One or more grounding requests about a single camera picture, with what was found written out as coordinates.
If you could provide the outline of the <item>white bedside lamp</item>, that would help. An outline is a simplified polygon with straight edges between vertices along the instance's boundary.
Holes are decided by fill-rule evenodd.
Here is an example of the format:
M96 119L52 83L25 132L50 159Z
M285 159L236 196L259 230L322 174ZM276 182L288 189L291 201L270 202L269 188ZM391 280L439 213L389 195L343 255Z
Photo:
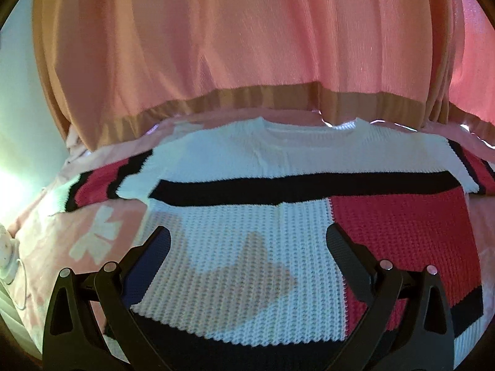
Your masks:
M19 241L0 225L0 278L10 285L19 269Z

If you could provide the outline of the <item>white red black knit sweater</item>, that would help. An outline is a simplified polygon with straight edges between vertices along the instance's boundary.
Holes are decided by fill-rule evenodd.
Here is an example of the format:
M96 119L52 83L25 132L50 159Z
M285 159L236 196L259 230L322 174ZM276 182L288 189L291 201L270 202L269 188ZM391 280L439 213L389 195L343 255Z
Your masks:
M494 198L494 163L448 137L356 119L262 117L165 137L57 187L50 215L138 201L141 240L171 248L130 311L168 370L331 370L359 302L326 245L339 224L397 268L438 270L456 338L484 314L467 198ZM456 365L472 360L483 345Z

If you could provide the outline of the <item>pink curtain with tan hem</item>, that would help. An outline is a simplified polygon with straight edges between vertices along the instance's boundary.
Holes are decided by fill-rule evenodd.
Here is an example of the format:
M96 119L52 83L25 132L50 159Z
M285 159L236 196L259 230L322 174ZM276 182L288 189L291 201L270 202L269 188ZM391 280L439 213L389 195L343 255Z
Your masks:
M248 107L494 140L494 29L476 0L33 0L33 38L57 127L92 150Z

